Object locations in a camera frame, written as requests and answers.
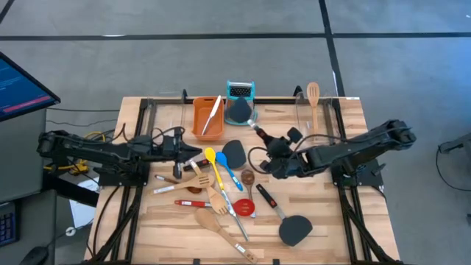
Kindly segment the oval slotted wooden spoon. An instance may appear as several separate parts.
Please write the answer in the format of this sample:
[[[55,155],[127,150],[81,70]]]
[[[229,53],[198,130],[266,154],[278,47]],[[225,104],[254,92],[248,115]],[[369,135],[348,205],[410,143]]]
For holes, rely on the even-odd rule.
[[[320,88],[316,82],[309,82],[306,88],[308,101],[312,109],[312,120],[313,120],[313,134],[319,132],[319,124],[317,118],[317,105],[320,97]]]

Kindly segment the heavy steel table knife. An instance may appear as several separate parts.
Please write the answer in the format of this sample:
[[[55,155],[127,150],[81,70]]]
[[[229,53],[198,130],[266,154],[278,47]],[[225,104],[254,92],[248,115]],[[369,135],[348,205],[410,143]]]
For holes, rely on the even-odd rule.
[[[222,193],[222,196],[224,197],[226,203],[227,203],[227,208],[228,208],[228,211],[229,211],[229,214],[234,218],[234,220],[236,221],[236,224],[238,225],[238,228],[239,230],[242,232],[242,235],[245,239],[245,241],[249,241],[249,236],[247,235],[247,232],[245,231],[244,229],[244,226],[242,225],[242,223],[240,222],[232,204],[230,203],[230,199],[229,197],[227,196],[226,192],[224,190],[221,191]]]

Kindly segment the large black wide spatula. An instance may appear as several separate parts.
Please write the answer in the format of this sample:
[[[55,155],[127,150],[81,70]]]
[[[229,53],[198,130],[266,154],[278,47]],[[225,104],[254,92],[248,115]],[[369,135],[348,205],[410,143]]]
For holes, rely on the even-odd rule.
[[[282,223],[279,226],[279,237],[282,242],[290,247],[294,247],[299,244],[308,234],[313,230],[313,225],[310,220],[304,216],[293,215],[287,216],[283,210],[279,207],[275,199],[269,194],[269,192],[261,185],[255,186],[262,197],[267,201],[269,206],[274,209],[277,215],[280,217]]]

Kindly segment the wooden slotted spatula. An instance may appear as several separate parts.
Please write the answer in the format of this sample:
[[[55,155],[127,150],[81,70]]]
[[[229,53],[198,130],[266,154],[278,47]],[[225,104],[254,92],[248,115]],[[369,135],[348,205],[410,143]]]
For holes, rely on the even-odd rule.
[[[207,188],[211,185],[214,184],[215,177],[210,174],[200,174],[197,175],[196,177],[187,180],[185,182],[173,184],[171,186],[166,186],[163,188],[157,188],[153,191],[153,194],[162,194],[166,192],[170,192],[173,190],[178,190],[181,188],[188,188],[188,187],[193,187],[193,188]]]

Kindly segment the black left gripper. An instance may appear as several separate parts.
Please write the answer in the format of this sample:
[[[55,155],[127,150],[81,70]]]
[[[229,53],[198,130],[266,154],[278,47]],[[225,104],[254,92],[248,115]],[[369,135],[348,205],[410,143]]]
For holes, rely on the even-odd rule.
[[[202,153],[202,149],[199,147],[183,144],[183,138],[181,135],[165,135],[161,143],[162,156],[166,158],[172,158],[173,160],[187,160],[196,157]]]

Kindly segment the wooden fork spoon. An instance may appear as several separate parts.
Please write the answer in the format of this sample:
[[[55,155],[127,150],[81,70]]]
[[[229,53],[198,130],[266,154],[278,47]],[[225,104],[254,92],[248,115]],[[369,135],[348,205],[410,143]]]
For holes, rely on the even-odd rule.
[[[215,181],[214,176],[212,176],[211,174],[203,173],[193,160],[190,160],[190,165],[200,180],[202,179],[206,180],[206,183],[203,183],[203,187],[208,193],[208,197],[209,197],[212,209],[217,214],[220,214],[220,215],[226,214],[228,212],[227,203],[225,202],[222,195],[219,194],[213,188],[213,184]]]

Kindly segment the black keyboard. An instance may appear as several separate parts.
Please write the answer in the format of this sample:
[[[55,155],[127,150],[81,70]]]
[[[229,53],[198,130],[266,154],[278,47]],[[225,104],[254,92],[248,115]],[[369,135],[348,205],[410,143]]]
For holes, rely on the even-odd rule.
[[[19,206],[17,202],[0,204],[0,247],[18,241]]]

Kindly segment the grey desk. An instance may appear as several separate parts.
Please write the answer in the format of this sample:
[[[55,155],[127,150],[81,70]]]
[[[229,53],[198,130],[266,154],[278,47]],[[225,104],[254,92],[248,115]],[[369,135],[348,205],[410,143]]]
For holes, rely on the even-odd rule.
[[[43,190],[43,159],[36,152],[46,111],[0,122],[0,204],[17,202],[19,240],[0,247],[0,265],[19,265],[33,247],[47,247],[54,265],[56,193]]]

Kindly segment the monitor with blue screen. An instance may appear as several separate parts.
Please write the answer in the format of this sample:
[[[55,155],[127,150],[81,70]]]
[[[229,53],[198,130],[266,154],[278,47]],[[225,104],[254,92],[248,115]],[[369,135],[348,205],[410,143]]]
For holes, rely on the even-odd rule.
[[[59,103],[58,95],[0,52],[0,122]]]

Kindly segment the teal steel box grater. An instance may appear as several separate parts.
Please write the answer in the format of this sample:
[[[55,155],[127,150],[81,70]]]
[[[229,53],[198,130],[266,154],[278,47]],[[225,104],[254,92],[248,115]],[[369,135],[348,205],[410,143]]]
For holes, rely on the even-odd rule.
[[[230,118],[229,110],[239,97],[245,98],[247,104],[250,106],[252,111],[250,118],[253,121],[257,119],[258,113],[255,108],[255,83],[253,81],[242,82],[228,80],[226,92],[227,95],[224,106],[224,120],[226,123],[238,126],[247,126],[246,122],[238,122]]]

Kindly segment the black oval-head spatula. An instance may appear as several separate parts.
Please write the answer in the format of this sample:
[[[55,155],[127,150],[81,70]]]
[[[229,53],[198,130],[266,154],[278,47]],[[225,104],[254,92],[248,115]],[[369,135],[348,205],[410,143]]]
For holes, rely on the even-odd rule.
[[[247,162],[246,152],[239,140],[231,140],[227,142],[222,149],[222,153],[226,156],[227,165],[230,169],[239,169]],[[196,164],[200,168],[205,168],[210,165],[208,159],[197,161]],[[190,164],[183,167],[184,172],[189,172],[190,170],[192,170]]]

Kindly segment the small brown wooden spoon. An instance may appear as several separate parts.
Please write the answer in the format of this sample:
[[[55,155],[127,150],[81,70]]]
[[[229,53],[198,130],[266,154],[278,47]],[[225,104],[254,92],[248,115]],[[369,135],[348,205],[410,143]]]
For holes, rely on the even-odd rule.
[[[172,179],[169,179],[167,177],[163,177],[163,176],[160,176],[160,175],[155,175],[155,179],[157,180],[162,180],[162,181],[165,181],[167,183],[172,183],[172,184],[178,184],[178,182],[176,180],[172,180]],[[202,189],[201,188],[196,188],[196,187],[187,187],[186,188],[188,191],[190,191],[192,194],[200,194],[202,192]]]

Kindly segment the red slotted spoon steel shank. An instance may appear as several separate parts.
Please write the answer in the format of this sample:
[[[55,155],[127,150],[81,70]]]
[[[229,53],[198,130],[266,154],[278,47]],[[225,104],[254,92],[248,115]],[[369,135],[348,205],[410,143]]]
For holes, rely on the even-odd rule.
[[[210,208],[212,205],[209,202],[192,201],[192,200],[175,200],[176,205],[193,206],[198,208]],[[240,199],[232,204],[233,210],[239,216],[256,217],[255,204],[250,199]]]

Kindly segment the blue silicone spoon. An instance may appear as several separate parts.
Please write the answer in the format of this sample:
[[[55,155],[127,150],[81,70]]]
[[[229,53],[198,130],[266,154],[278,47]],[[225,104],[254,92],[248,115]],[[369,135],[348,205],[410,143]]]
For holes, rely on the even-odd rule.
[[[231,179],[235,183],[238,190],[243,191],[243,187],[242,187],[241,182],[238,180],[238,178],[233,173],[232,169],[229,167],[228,162],[227,162],[227,157],[223,152],[217,152],[216,153],[216,162],[221,164],[223,167],[225,167],[225,169],[229,173]]]

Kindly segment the yellow silicone spoon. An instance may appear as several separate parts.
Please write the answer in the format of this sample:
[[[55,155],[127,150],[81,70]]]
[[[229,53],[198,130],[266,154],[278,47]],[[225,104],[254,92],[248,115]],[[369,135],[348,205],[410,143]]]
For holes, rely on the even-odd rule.
[[[208,147],[208,148],[205,149],[205,157],[210,162],[211,166],[213,167],[214,173],[216,175],[216,180],[219,184],[220,190],[223,191],[224,190],[224,183],[222,182],[219,171],[216,167],[216,152],[214,151],[213,148]]]

